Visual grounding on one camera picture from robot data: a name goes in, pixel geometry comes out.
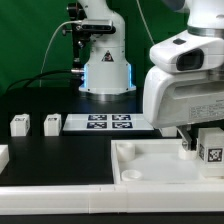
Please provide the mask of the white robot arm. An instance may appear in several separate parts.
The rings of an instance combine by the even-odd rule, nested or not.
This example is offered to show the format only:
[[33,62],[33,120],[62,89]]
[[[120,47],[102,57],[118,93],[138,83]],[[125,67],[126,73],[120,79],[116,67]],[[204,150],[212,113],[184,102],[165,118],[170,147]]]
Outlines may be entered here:
[[[81,29],[94,34],[84,65],[81,92],[104,98],[133,91],[125,59],[125,23],[106,0],[78,0],[86,18]],[[224,0],[162,0],[188,12],[187,29],[151,47],[154,66],[145,78],[143,114],[155,128],[224,119]]]

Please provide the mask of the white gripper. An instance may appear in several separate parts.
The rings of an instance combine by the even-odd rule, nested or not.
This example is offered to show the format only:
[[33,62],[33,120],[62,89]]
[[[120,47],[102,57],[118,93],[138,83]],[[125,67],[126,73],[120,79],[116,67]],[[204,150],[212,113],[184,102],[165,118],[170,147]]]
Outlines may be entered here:
[[155,128],[178,126],[184,150],[192,150],[186,124],[224,119],[224,81],[214,71],[224,65],[224,39],[186,31],[150,49],[143,115]]

